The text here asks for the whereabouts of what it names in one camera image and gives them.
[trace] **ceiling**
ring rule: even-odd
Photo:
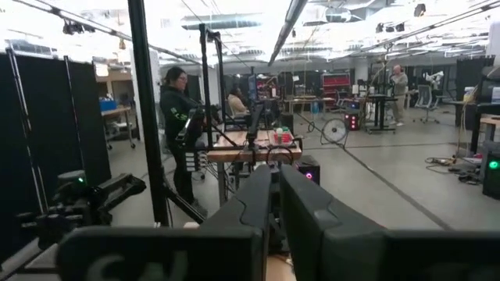
[[[45,0],[86,19],[130,34],[127,0],[105,2],[87,0]],[[5,39],[39,44],[57,52],[81,57],[95,56],[130,61],[128,50],[119,50],[120,40],[108,34],[65,35],[63,20],[46,12],[7,0],[0,13],[0,26]],[[145,0],[148,40],[179,55],[201,60],[198,25],[221,33],[224,62],[242,65],[267,63],[277,43],[278,35],[290,6],[290,0]],[[384,48],[368,52],[359,50],[378,42],[410,33],[433,23],[467,11],[484,0],[309,0],[276,58],[277,62],[311,62],[339,60],[347,55],[379,57]],[[424,3],[427,11],[415,17],[416,5]],[[482,54],[487,43],[492,9],[396,41],[389,59],[411,55],[442,56]],[[379,23],[384,31],[376,33]],[[404,23],[404,31],[386,32]],[[216,63],[216,50],[208,45],[209,64]],[[179,64],[182,60],[160,54],[162,64]]]

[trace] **black curtain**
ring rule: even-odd
[[[40,166],[46,195],[52,197],[59,174],[82,169],[66,64],[22,55],[16,59],[34,140],[32,157]]]
[[[98,185],[111,178],[111,169],[102,129],[104,121],[99,107],[94,66],[89,63],[69,62],[68,67],[80,139],[80,145],[75,146],[81,150],[87,183]]]
[[[9,57],[0,55],[0,263],[34,239],[20,232],[16,215],[40,212],[37,188],[28,155],[22,111]]]
[[[456,62],[456,100],[463,100],[466,87],[475,87],[479,84],[481,73],[485,66],[493,66],[493,58],[478,57],[473,59],[459,59]]]

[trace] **chair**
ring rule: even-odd
[[[438,108],[439,100],[443,98],[443,96],[436,96],[436,101],[433,102],[432,98],[432,90],[428,85],[419,85],[419,99],[415,104],[415,108],[420,108],[425,110],[425,116],[420,118],[422,123],[427,123],[429,120],[439,123],[435,117],[429,116],[429,112],[434,111]]]

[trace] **black room divider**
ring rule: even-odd
[[[20,232],[16,214],[40,212],[37,187],[28,154],[19,96],[9,57],[0,55],[0,263],[33,237]]]
[[[15,215],[41,212],[59,174],[84,169],[98,185],[111,171],[92,64],[9,53],[0,55],[0,75],[2,262],[33,238],[20,235]]]

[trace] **wire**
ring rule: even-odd
[[[287,148],[286,146],[283,145],[277,145],[273,146],[271,148],[268,148],[267,154],[266,154],[266,164],[269,165],[269,157],[271,155],[271,151],[276,150],[276,149],[284,149],[288,152],[288,155],[286,155],[283,152],[278,153],[279,155],[284,155],[288,158],[288,161],[290,161],[290,165],[294,162],[294,154],[291,152],[290,148]]]

